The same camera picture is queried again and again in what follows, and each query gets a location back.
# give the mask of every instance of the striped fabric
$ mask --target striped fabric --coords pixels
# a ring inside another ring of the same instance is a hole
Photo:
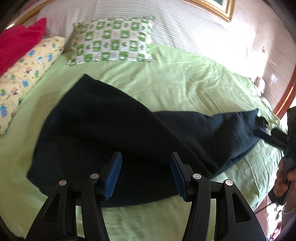
[[[47,18],[46,37],[58,35],[71,42],[75,22],[143,16],[156,18],[152,29],[155,43],[200,54],[224,65],[242,64],[246,59],[247,47],[234,35],[180,0],[55,0],[39,12],[37,19]]]

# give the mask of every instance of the folded garment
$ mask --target folded garment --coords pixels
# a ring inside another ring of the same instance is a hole
[[[121,172],[113,196],[102,206],[160,200],[178,194],[169,166],[172,152],[194,172],[212,178],[255,146],[257,113],[153,113],[84,75],[47,117],[27,177],[49,195],[62,179],[73,183],[99,173],[120,151]]]
[[[46,18],[26,28],[16,25],[0,35],[0,76],[38,44],[45,33]]]

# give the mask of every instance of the person's arm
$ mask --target person's arm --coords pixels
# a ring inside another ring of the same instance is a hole
[[[282,159],[279,163],[279,170],[276,173],[276,182],[274,187],[274,194],[278,197],[282,196],[288,189],[288,185],[283,183],[284,180],[284,160]],[[290,171],[288,173],[288,180],[293,181],[290,187],[290,191],[287,196],[287,202],[283,208],[282,212],[282,229],[286,226],[288,221],[296,215],[296,170]]]

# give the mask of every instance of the yellow cartoon print pillow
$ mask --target yellow cartoon print pillow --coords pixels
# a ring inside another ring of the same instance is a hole
[[[5,134],[19,102],[62,54],[65,38],[42,39],[0,77],[0,134]]]

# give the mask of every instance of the bed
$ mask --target bed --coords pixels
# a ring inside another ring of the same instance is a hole
[[[153,112],[188,110],[214,115],[258,108],[260,115],[268,120],[269,130],[282,128],[280,120],[261,101],[252,80],[222,65],[236,62],[237,67],[237,63],[243,63],[245,47],[222,26],[192,7],[177,0],[137,1],[138,5],[133,0],[92,0],[83,5],[76,0],[71,5],[65,0],[50,2],[40,10],[37,19],[47,17],[46,37],[58,35],[68,43],[72,23],[77,20],[155,16],[151,44],[154,61],[149,64],[99,61],[69,66],[66,64],[70,52],[66,45],[65,53],[28,92],[8,132],[0,136],[0,215],[15,235],[26,236],[46,200],[26,178],[43,122],[84,73],[122,90]],[[213,51],[211,46],[204,45],[203,38],[208,38],[209,33],[213,36],[213,32],[215,36],[228,37],[229,55],[222,49]],[[240,46],[240,52],[232,51],[234,44]],[[271,190],[282,156],[282,152],[260,141],[243,160],[213,180],[233,180],[255,210]],[[103,215],[110,240],[177,241],[182,239],[189,210],[190,203],[174,196],[137,206],[104,208]],[[83,236],[81,209],[77,207],[76,211],[78,234]],[[214,228],[215,201],[212,200],[208,240],[213,239]]]

